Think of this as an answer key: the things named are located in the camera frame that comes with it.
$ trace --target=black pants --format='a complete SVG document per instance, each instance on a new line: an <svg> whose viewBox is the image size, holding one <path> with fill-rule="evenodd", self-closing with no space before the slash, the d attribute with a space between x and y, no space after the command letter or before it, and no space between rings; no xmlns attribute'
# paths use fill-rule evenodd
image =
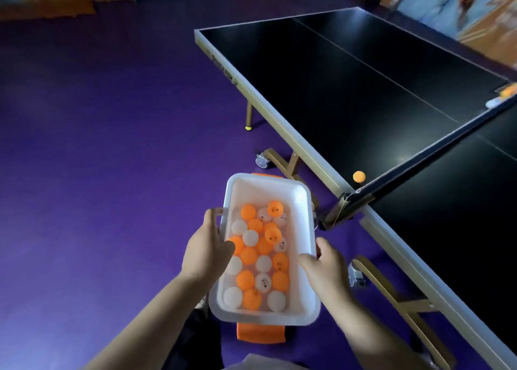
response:
<svg viewBox="0 0 517 370"><path fill-rule="evenodd" d="M221 370L221 330L219 324L194 309L185 321L162 370Z"/></svg>

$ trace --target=person's left hand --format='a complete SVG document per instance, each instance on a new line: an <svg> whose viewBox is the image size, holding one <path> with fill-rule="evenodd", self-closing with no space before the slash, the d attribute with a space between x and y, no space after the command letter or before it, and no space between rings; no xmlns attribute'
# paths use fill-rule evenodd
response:
<svg viewBox="0 0 517 370"><path fill-rule="evenodd" d="M205 212L203 225L191 236L181 265L180 276L202 285L206 291L223 275L235 252L233 242L219 239L216 218L222 213L223 208Z"/></svg>

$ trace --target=white plastic bin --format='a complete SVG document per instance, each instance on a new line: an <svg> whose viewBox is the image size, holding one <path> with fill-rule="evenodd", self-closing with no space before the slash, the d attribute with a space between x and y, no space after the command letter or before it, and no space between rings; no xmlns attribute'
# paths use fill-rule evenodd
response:
<svg viewBox="0 0 517 370"><path fill-rule="evenodd" d="M289 216L286 226L282 228L283 235L289 241L287 255L290 285L287 307L281 313L228 307L223 301L223 292L232 285L232 277L223 274L209 295L210 309L222 321L303 326L313 323L320 314L320 299L309 285L305 271L298 264L298 256L302 253L316 256L311 193L305 184L255 174L233 175L226 185L220 227L221 240L232 236L230 226L240 218L240 209L244 204L261 206L272 200L280 201Z"/></svg>

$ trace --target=person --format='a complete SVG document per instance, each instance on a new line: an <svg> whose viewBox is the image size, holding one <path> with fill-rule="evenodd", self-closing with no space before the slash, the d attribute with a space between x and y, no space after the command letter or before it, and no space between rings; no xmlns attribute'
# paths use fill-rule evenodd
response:
<svg viewBox="0 0 517 370"><path fill-rule="evenodd" d="M219 239L216 217L220 214L222 208L206 211L203 224L187 244L181 272L86 365L87 370L223 368L217 322L204 318L202 310L193 310L224 273L235 250L233 242ZM324 238L316 242L319 259L301 254L298 262L363 369L430 369L354 300L343 256Z"/></svg>

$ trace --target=table tennis table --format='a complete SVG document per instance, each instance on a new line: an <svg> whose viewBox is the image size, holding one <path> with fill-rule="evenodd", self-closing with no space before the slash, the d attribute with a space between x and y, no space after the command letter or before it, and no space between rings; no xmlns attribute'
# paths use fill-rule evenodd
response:
<svg viewBox="0 0 517 370"><path fill-rule="evenodd" d="M248 99L246 129L255 108L293 149L289 162L273 149L261 158L298 180L302 160L338 197L329 227L350 217L351 195L475 125L509 84L358 7L194 35ZM515 98L359 205L361 225L427 298L398 298L365 258L352 272L381 289L442 368L454 357L419 313L443 313L492 368L517 369Z"/></svg>

